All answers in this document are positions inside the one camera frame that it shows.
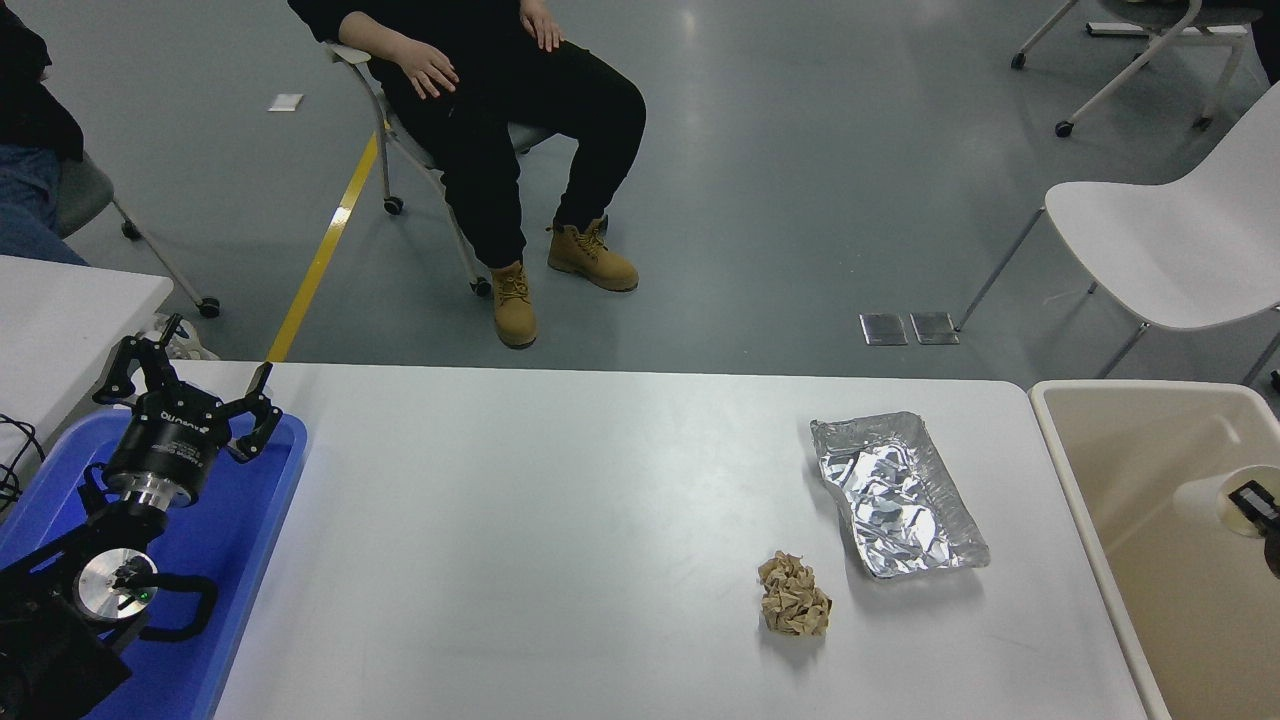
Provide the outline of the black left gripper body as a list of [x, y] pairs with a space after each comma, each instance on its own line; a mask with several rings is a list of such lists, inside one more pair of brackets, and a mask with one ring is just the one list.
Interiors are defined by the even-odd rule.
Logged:
[[175, 483], [205, 483], [230, 438], [229, 421], [218, 415], [220, 404], [188, 386], [141, 395], [105, 466], [105, 482], [150, 473]]

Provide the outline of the person's right hand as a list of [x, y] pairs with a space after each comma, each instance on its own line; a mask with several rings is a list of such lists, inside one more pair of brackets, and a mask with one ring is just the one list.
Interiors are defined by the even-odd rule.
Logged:
[[420, 99], [440, 97], [458, 88], [460, 77], [451, 59], [435, 46], [407, 38], [394, 55], [394, 63]]

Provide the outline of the person's left hand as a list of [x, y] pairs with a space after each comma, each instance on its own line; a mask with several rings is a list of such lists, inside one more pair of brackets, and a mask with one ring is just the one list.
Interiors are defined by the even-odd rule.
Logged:
[[564, 40], [563, 29], [548, 1], [521, 0], [518, 12], [522, 27], [544, 53], [554, 53]]

